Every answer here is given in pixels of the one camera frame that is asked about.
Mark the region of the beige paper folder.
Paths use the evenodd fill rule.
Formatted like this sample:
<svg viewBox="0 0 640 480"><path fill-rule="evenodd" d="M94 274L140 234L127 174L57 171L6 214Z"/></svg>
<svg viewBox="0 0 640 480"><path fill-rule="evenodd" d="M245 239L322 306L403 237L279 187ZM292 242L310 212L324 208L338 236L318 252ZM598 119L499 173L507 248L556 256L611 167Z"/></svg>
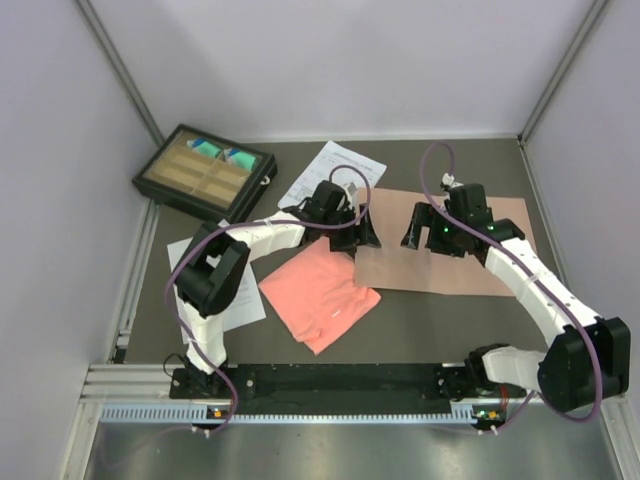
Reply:
<svg viewBox="0 0 640 480"><path fill-rule="evenodd" d="M401 245L415 204L425 200L421 193L372 190L369 214L381 246L357 248L355 283L374 289L511 297L513 293L504 282L475 258L454 258L426 249L427 229L422 230L417 250Z"/></svg>

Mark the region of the white text document sheet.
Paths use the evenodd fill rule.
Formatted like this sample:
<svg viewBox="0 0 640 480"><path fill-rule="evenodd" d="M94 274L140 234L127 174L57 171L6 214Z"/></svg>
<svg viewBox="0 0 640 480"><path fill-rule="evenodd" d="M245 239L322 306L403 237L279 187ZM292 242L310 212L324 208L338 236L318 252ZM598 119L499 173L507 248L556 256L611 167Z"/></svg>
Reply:
<svg viewBox="0 0 640 480"><path fill-rule="evenodd" d="M169 265L175 268L186 251L191 238L167 245ZM224 313L223 331L228 332L266 318L254 271L250 265L244 269L237 294Z"/></svg>

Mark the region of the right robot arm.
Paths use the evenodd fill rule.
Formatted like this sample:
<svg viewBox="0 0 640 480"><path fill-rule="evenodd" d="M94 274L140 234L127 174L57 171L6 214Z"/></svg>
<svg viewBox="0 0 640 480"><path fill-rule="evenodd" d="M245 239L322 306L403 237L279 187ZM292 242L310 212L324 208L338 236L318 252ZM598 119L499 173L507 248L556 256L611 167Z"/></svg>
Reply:
<svg viewBox="0 0 640 480"><path fill-rule="evenodd" d="M416 249L421 231L435 254L475 258L514 294L534 320L547 345L544 352L493 344L472 351L465 361L467 384L487 396L502 384L536 392L554 410L567 414L629 387L631 333L618 317L606 319L573 295L545 266L524 232L510 219L495 219L482 185L462 184L450 174L440 205L416 203L401 244Z"/></svg>

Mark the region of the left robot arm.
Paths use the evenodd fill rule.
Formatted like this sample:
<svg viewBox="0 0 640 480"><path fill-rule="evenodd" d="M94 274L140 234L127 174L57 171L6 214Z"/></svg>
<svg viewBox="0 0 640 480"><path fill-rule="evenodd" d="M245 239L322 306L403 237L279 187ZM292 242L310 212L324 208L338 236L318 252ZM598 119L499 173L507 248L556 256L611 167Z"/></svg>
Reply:
<svg viewBox="0 0 640 480"><path fill-rule="evenodd" d="M185 375L205 396L226 387L223 319L235 299L245 268L277 251L306 246L322 238L329 251L353 257L360 246L378 248L369 205L323 180L301 203L254 222L220 226L204 223L174 268L166 288L177 293L178 322L187 336Z"/></svg>

